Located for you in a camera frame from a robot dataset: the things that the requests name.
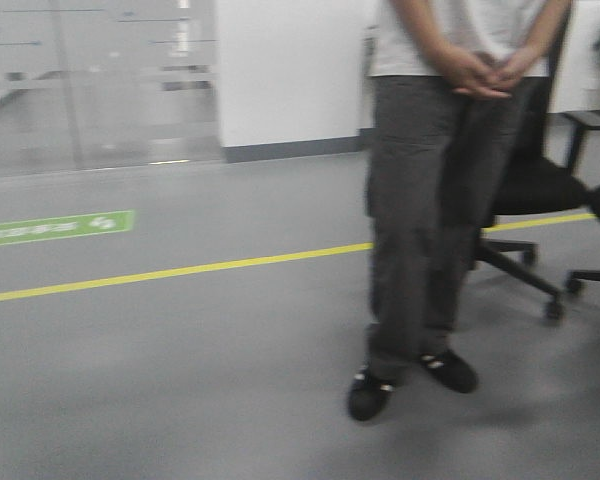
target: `glass wall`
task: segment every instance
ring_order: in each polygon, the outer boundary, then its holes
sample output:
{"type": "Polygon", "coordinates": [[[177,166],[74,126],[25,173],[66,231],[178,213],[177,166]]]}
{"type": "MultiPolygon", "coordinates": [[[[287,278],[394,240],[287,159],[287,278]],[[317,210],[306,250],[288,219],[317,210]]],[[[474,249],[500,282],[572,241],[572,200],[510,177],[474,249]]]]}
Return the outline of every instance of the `glass wall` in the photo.
{"type": "Polygon", "coordinates": [[[213,0],[0,0],[0,176],[218,161],[213,0]]]}

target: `green floor sign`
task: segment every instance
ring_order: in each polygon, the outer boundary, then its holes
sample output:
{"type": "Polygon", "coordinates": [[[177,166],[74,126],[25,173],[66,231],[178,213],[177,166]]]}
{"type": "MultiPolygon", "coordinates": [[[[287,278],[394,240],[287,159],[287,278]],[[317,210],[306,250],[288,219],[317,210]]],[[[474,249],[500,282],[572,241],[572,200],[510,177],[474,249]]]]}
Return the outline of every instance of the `green floor sign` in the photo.
{"type": "Polygon", "coordinates": [[[126,232],[133,228],[134,213],[123,210],[0,223],[0,245],[126,232]]]}

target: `white t-shirt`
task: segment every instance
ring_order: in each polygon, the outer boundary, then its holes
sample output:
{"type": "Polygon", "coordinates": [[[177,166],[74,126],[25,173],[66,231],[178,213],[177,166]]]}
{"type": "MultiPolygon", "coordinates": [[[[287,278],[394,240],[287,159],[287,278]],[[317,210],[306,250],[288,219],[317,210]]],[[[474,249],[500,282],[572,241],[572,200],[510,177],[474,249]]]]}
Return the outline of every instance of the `white t-shirt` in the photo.
{"type": "MultiPolygon", "coordinates": [[[[442,34],[455,45],[505,61],[526,38],[544,0],[430,0],[442,34]]],[[[547,74],[539,61],[527,76],[547,74]]],[[[371,75],[439,75],[424,59],[390,0],[381,0],[371,75]]]]}

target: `chair caster wheel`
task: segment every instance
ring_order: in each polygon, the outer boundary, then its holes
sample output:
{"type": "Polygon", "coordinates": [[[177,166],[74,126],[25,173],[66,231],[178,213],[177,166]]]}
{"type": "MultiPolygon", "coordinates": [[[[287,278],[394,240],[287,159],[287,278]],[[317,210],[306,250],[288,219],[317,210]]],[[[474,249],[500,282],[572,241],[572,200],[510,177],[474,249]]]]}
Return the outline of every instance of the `chair caster wheel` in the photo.
{"type": "Polygon", "coordinates": [[[533,248],[531,250],[525,250],[522,252],[522,263],[527,267],[532,267],[536,264],[538,260],[538,254],[536,253],[536,249],[533,248]]]}
{"type": "Polygon", "coordinates": [[[570,278],[567,280],[567,283],[565,283],[565,288],[571,295],[578,295],[584,288],[584,282],[577,278],[570,278]]]}
{"type": "Polygon", "coordinates": [[[551,302],[547,303],[544,316],[549,320],[558,322],[562,320],[562,317],[564,316],[564,307],[557,300],[552,300],[551,302]]]}

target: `yellow floor line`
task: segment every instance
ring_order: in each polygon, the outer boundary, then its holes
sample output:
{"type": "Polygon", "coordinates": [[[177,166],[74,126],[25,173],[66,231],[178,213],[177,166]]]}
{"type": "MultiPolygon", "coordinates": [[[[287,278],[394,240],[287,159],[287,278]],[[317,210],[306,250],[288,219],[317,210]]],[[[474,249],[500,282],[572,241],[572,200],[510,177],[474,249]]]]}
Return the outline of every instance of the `yellow floor line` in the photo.
{"type": "MultiPolygon", "coordinates": [[[[592,214],[564,215],[560,217],[542,218],[539,220],[527,220],[521,222],[511,222],[500,224],[496,227],[486,229],[489,232],[501,230],[513,230],[520,228],[530,228],[544,225],[554,225],[557,223],[576,222],[594,218],[592,214]]],[[[248,258],[243,260],[232,260],[228,262],[209,263],[206,265],[196,265],[192,267],[173,268],[169,270],[159,270],[155,272],[139,273],[135,275],[122,275],[118,277],[101,278],[98,280],[87,280],[83,282],[65,283],[60,285],[51,285],[48,287],[30,288],[26,290],[14,290],[0,293],[0,302],[8,300],[17,300],[22,298],[40,297],[54,293],[76,292],[79,290],[88,290],[99,287],[110,287],[112,285],[125,285],[128,283],[145,282],[148,280],[158,280],[161,278],[171,278],[183,275],[194,275],[204,272],[217,272],[220,270],[229,270],[233,268],[254,267],[257,265],[267,265],[272,263],[289,262],[293,260],[306,260],[309,258],[326,257],[332,255],[341,255],[344,253],[361,252],[369,250],[371,243],[357,243],[344,245],[341,247],[323,248],[319,250],[309,250],[297,253],[288,253],[283,255],[273,255],[268,257],[248,258]]]]}

